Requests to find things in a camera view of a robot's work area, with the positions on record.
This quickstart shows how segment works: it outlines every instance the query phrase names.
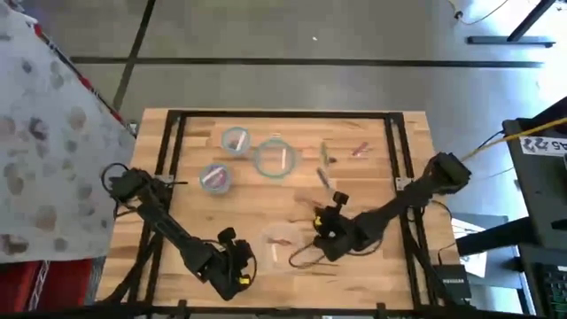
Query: black metal frame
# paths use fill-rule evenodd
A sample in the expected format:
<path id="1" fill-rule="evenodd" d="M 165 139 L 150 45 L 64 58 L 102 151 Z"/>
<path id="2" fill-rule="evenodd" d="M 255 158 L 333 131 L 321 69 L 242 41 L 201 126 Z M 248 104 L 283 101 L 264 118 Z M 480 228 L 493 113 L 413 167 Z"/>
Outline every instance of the black metal frame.
<path id="1" fill-rule="evenodd" d="M 551 8 L 555 0 L 540 0 L 538 5 L 528 14 L 527 17 L 516 27 L 510 36 L 497 36 L 497 35 L 479 35 L 469 36 L 467 38 L 468 44 L 527 44 L 544 45 L 546 48 L 551 48 L 555 41 L 547 36 L 524 36 L 525 33 L 533 26 L 534 23 L 541 18 L 541 16 Z"/>
<path id="2" fill-rule="evenodd" d="M 164 128 L 163 137 L 161 140 L 161 145 L 159 148 L 158 161 L 156 164 L 155 174 L 162 175 L 165 166 L 165 160 L 167 156 L 167 148 L 169 146 L 169 139 L 173 126 L 177 123 L 177 131 L 175 134 L 174 149 L 171 158 L 171 163 L 169 166 L 169 175 L 175 178 L 177 173 L 177 165 L 179 162 L 181 147 L 183 144 L 183 132 L 185 126 L 187 125 L 187 118 L 190 117 L 256 117 L 256 118 L 334 118 L 334 119 L 376 119 L 384 120 L 386 141 L 388 143 L 388 152 L 390 155 L 390 162 L 392 166 L 392 181 L 395 181 L 396 177 L 402 177 L 400 175 L 400 167 L 396 155 L 396 145 L 393 134 L 393 125 L 395 125 L 399 130 L 400 136 L 400 147 L 402 150 L 402 156 L 405 166 L 405 176 L 408 178 L 414 177 L 414 170 L 411 162 L 411 155 L 409 153 L 408 145 L 408 135 L 405 129 L 405 122 L 403 113 L 344 113 L 344 112 L 276 112 L 276 111 L 181 111 L 172 110 L 167 113 L 166 126 Z M 436 298 L 436 293 L 440 297 L 446 297 L 447 291 L 444 287 L 439 287 L 439 283 L 435 283 L 429 276 L 427 276 L 428 270 L 431 273 L 431 264 L 429 263 L 429 254 L 427 248 L 427 240 L 425 236 L 425 229 L 423 227 L 423 219 L 419 211 L 421 207 L 412 207 L 414 210 L 416 234 L 418 241 L 416 242 L 413 238 L 409 227 L 408 215 L 402 214 L 400 216 L 400 226 L 401 233 L 403 236 L 404 254 L 406 256 L 407 267 L 408 267 L 408 280 L 409 288 L 411 291 L 412 301 L 414 309 L 418 309 L 423 306 L 420 300 L 419 286 L 417 282 L 416 265 L 415 259 L 417 259 L 420 264 L 424 267 L 424 273 L 427 283 L 427 292 L 429 297 L 430 305 L 438 305 L 438 300 Z M 140 245 L 138 246 L 138 255 L 136 260 L 140 258 L 142 252 L 147 249 L 147 245 L 150 240 L 151 227 L 148 224 L 144 224 L 142 235 L 140 237 Z M 179 315 L 182 317 L 189 316 L 192 313 L 210 313 L 210 314 L 275 314 L 278 313 L 286 315 L 296 315 L 296 314 L 310 314 L 310 315 L 373 315 L 376 317 L 381 317 L 383 312 L 388 315 L 415 315 L 415 311 L 412 310 L 385 310 L 385 305 L 382 303 L 377 303 L 376 309 L 340 309 L 340 308 L 330 308 L 330 309 L 315 309 L 315 308 L 241 308 L 241 307 L 187 307 L 186 300 L 180 300 L 180 307 L 153 307 L 151 305 L 156 291 L 158 274 L 159 274 L 159 263 L 161 259 L 161 252 L 163 247 L 163 238 L 159 238 L 158 247 L 153 252 L 151 269 L 149 274 L 149 281 L 146 287 L 146 294 L 144 302 L 140 304 L 137 301 L 137 295 L 140 287 L 140 280 L 142 274 L 138 276 L 132 286 L 130 287 L 130 292 L 128 295 L 129 305 L 138 305 L 140 309 L 145 309 L 147 314 L 165 314 L 165 315 Z"/>

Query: white paper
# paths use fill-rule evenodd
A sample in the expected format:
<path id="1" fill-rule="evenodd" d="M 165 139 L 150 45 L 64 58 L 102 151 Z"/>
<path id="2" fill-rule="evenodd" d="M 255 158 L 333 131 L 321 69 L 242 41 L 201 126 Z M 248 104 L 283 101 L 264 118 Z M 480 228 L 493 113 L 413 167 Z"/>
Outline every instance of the white paper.
<path id="1" fill-rule="evenodd" d="M 455 218 L 451 221 L 451 225 L 453 226 L 455 238 L 464 237 L 469 234 L 485 230 L 482 227 L 478 227 L 477 225 L 473 225 L 468 222 L 459 221 Z M 486 256 L 487 252 L 464 256 L 461 257 L 461 264 L 468 273 L 484 278 L 486 272 Z"/>
<path id="2" fill-rule="evenodd" d="M 541 136 L 521 136 L 520 145 L 522 153 L 540 156 L 559 156 L 567 154 L 567 139 L 541 137 Z"/>

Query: metal leg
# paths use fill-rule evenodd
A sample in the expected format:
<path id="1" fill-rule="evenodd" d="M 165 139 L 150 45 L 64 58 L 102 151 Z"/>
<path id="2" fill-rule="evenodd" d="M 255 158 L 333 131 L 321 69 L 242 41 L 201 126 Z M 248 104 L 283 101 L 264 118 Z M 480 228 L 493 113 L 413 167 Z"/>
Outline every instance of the metal leg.
<path id="1" fill-rule="evenodd" d="M 520 307 L 522 307 L 522 314 L 529 315 L 530 314 L 530 306 L 528 306 L 528 299 L 526 298 L 526 291 L 523 289 L 516 289 L 517 298 L 520 301 Z"/>
<path id="2" fill-rule="evenodd" d="M 482 253 L 494 248 L 517 245 L 519 243 L 534 243 L 532 222 L 529 217 L 507 222 L 501 226 L 470 234 L 456 240 L 459 254 L 467 256 Z"/>
<path id="3" fill-rule="evenodd" d="M 551 48 L 555 41 L 546 36 L 524 36 L 524 34 L 541 18 L 555 0 L 540 0 L 538 5 L 528 14 L 510 36 L 469 36 L 468 44 L 541 44 Z"/>
<path id="4" fill-rule="evenodd" d="M 512 31 L 512 34 L 508 37 L 508 41 L 516 42 L 533 26 L 533 24 L 541 18 L 543 13 L 545 13 L 551 6 L 555 3 L 555 0 L 541 0 L 538 5 L 533 8 L 533 10 L 525 17 L 524 21 L 517 26 L 516 30 Z"/>

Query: gray floor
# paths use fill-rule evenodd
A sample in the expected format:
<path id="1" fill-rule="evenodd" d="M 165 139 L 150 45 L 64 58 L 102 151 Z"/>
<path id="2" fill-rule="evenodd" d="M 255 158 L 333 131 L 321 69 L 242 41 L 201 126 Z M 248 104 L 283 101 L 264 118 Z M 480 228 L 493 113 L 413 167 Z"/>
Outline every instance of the gray floor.
<path id="1" fill-rule="evenodd" d="M 455 1 L 468 21 L 500 1 Z M 469 46 L 468 35 L 507 35 L 537 0 L 510 0 L 474 26 L 456 23 L 445 0 L 158 0 L 139 51 L 151 58 L 379 58 L 541 61 L 544 68 L 136 65 L 118 105 L 145 107 L 426 111 L 435 148 L 464 154 L 506 119 L 533 116 L 567 92 L 561 41 L 567 11 L 552 9 L 530 31 L 552 49 Z M 25 0 L 67 56 L 127 57 L 142 0 Z M 77 66 L 113 101 L 124 64 Z M 468 162 L 473 181 L 448 199 L 460 213 L 526 214 L 505 145 Z M 516 293 L 474 287 L 482 308 L 519 311 Z"/>

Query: wooden table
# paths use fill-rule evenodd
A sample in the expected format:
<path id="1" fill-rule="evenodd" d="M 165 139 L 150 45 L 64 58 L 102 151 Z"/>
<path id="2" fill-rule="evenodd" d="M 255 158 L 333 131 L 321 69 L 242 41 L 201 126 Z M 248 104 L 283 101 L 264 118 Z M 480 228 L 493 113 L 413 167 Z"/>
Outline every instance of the wooden table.
<path id="1" fill-rule="evenodd" d="M 414 170 L 419 176 L 434 155 L 425 113 L 405 112 L 404 118 Z M 153 173 L 164 131 L 167 110 L 146 109 L 136 142 L 132 167 Z M 295 148 L 299 162 L 283 180 L 258 174 L 250 161 L 234 158 L 221 147 L 221 134 L 227 128 L 248 128 L 252 147 L 272 136 L 280 136 Z M 174 140 L 175 128 L 171 140 Z M 378 207 L 394 197 L 392 169 L 383 120 L 311 118 L 189 118 L 177 170 L 170 214 L 191 235 L 216 239 L 219 231 L 234 227 L 238 238 L 246 239 L 258 259 L 258 276 L 253 286 L 233 300 L 222 300 L 210 284 L 200 283 L 184 266 L 178 251 L 164 244 L 154 305 L 176 306 L 185 299 L 192 307 L 277 307 L 372 309 L 384 302 L 388 309 L 411 309 L 408 271 L 401 240 L 400 220 L 390 222 L 381 248 L 367 257 L 345 256 L 330 264 L 308 269 L 288 265 L 289 255 L 313 240 L 312 207 L 294 200 L 307 195 L 323 203 L 330 196 L 315 170 L 321 165 L 320 145 L 324 141 L 329 155 L 338 161 L 329 167 L 331 185 L 350 196 L 342 214 L 354 216 Z M 353 149 L 368 142 L 368 150 L 356 157 Z M 400 144 L 396 143 L 400 165 Z M 166 163 L 170 163 L 168 152 Z M 223 196 L 201 190 L 198 174 L 212 162 L 230 167 L 234 182 Z M 423 218 L 430 256 L 437 263 L 440 248 L 454 243 L 449 215 L 439 206 L 428 206 Z M 100 282 L 97 298 L 103 299 L 126 275 L 136 258 L 142 220 L 136 214 L 120 218 L 114 227 L 111 249 Z M 273 244 L 287 239 L 292 245 Z M 321 251 L 307 251 L 301 260 L 316 258 Z M 456 247 L 443 250 L 446 264 L 458 263 Z M 422 300 L 426 301 L 423 271 L 416 262 Z M 140 298 L 147 283 L 146 266 Z"/>

